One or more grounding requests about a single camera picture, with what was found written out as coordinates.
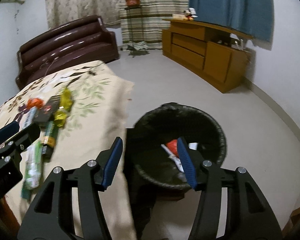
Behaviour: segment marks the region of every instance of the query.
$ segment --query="floor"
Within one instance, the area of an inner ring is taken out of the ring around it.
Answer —
[[[108,66],[119,77],[135,83],[127,127],[133,127],[144,113],[168,102],[194,106],[212,115],[227,138],[223,168],[245,167],[284,227],[291,211],[300,206],[300,143],[261,99],[245,87],[222,94],[159,50],[134,58],[122,52],[120,60]],[[191,190],[178,202],[157,202],[143,239],[187,239],[199,196],[199,192]],[[224,232],[224,207],[223,202],[218,236]]]

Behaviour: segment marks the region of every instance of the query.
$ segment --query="orange flower pot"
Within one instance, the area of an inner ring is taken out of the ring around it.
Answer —
[[[140,5],[140,0],[125,0],[128,7]]]

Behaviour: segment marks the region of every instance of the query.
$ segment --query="blue gripper pad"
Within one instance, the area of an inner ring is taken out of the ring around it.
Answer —
[[[11,123],[8,123],[6,126],[2,127],[0,129],[0,144],[14,136],[19,129],[19,124],[16,121],[12,121]]]
[[[196,178],[195,167],[188,154],[188,150],[189,147],[186,141],[183,138],[178,138],[177,151],[179,154],[179,159],[185,172],[188,184],[191,186],[191,188],[195,189],[198,185],[198,182]]]
[[[107,189],[112,184],[115,171],[117,170],[122,151],[123,151],[123,141],[120,137],[117,137],[111,146],[111,155],[106,163],[103,170],[103,181],[102,186]]]

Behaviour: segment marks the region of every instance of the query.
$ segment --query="tablecloth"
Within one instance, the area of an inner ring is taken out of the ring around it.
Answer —
[[[114,75],[102,61],[77,65],[32,82],[0,107],[0,128],[13,120],[22,125],[29,98],[40,97],[47,101],[66,86],[72,92],[74,104],[66,127],[60,129],[52,159],[44,165],[44,178],[56,166],[68,170],[95,159],[100,151],[110,148],[116,136],[125,141],[126,106],[133,83]],[[21,155],[20,171],[24,175],[25,152]],[[112,238],[131,240],[136,236],[122,169],[123,156],[112,185],[99,195]],[[7,193],[6,198],[19,222],[29,206],[21,198],[21,187],[22,181]],[[75,231],[82,236],[77,202],[78,195],[74,190]]]

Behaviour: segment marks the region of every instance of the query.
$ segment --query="metal screw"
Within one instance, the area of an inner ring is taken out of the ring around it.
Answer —
[[[247,172],[247,170],[246,170],[244,167],[239,167],[239,168],[238,168],[238,171],[239,171],[240,173],[242,173],[242,174],[244,174],[244,173]]]
[[[58,173],[60,173],[60,172],[61,172],[61,167],[55,167],[55,168],[53,169],[53,173],[58,174]]]
[[[88,161],[88,166],[89,167],[93,167],[97,164],[97,162],[95,160],[92,160],[92,161]]]
[[[210,167],[212,165],[211,161],[205,160],[203,161],[203,166]]]

